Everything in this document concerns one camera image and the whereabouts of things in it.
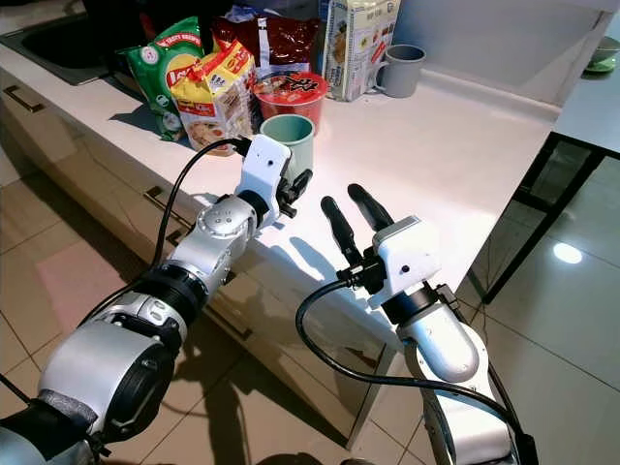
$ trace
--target green snack package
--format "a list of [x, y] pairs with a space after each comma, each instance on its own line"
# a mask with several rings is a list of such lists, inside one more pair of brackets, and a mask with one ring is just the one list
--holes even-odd
[[204, 56], [198, 17], [191, 16], [169, 27], [146, 46], [120, 50], [142, 94], [155, 113], [163, 140], [179, 140], [183, 124], [170, 87]]

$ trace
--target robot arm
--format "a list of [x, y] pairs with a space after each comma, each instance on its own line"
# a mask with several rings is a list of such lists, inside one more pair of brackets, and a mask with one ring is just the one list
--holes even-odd
[[234, 194], [203, 209], [167, 260], [83, 322], [51, 357], [37, 399], [0, 420], [0, 462], [90, 463], [150, 424], [192, 321], [257, 231], [295, 214], [312, 172], [290, 185], [290, 153], [255, 137]]
[[[506, 409], [495, 403], [488, 373], [496, 384], [501, 382], [492, 368], [489, 371], [488, 353], [480, 337], [457, 319], [462, 317], [450, 288], [432, 289], [427, 282], [440, 268], [435, 232], [414, 216], [394, 223], [359, 185], [350, 185], [349, 195], [376, 232], [372, 247], [363, 256], [359, 253], [349, 223], [335, 201], [324, 198], [323, 212], [350, 267], [336, 273], [338, 282], [316, 291], [299, 307], [296, 324], [301, 338], [323, 361], [347, 376], [370, 383], [421, 387], [426, 429], [439, 465], [538, 464], [534, 441], [520, 430], [508, 397], [503, 398]], [[307, 308], [343, 286], [363, 286], [370, 293], [368, 304], [384, 309], [396, 326], [408, 368], [416, 379], [355, 372], [309, 339], [303, 328]], [[503, 387], [499, 390], [504, 396]], [[510, 427], [516, 429], [513, 437], [508, 417]]]

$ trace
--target green plate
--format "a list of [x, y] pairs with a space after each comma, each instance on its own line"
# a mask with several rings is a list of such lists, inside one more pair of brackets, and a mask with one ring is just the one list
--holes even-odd
[[609, 73], [616, 67], [616, 57], [612, 56], [598, 63], [590, 63], [585, 69], [588, 73]]

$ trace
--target kitchen cabinet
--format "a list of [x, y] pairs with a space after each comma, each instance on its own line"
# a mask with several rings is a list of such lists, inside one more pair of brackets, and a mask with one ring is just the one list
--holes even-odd
[[[3, 85], [26, 89], [8, 75]], [[145, 261], [150, 261], [170, 185], [78, 122], [54, 112], [41, 96], [24, 90], [11, 95], [15, 131], [37, 145], [35, 162], [100, 223]], [[179, 196], [167, 230], [166, 253], [194, 223], [202, 205]], [[343, 377], [320, 362], [295, 330], [295, 311], [312, 292], [281, 272], [252, 244], [233, 268], [236, 276], [220, 288], [206, 313], [301, 398], [323, 415], [350, 442], [363, 423], [360, 411], [372, 400], [366, 384]], [[384, 355], [384, 343], [353, 323], [333, 303], [317, 305], [308, 319], [312, 336], [339, 361], [373, 372]]]

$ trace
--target kitchen sink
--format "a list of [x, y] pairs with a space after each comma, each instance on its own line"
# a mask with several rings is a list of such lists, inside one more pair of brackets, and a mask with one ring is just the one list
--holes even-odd
[[108, 73], [88, 14], [72, 15], [0, 36], [12, 48], [72, 85]]

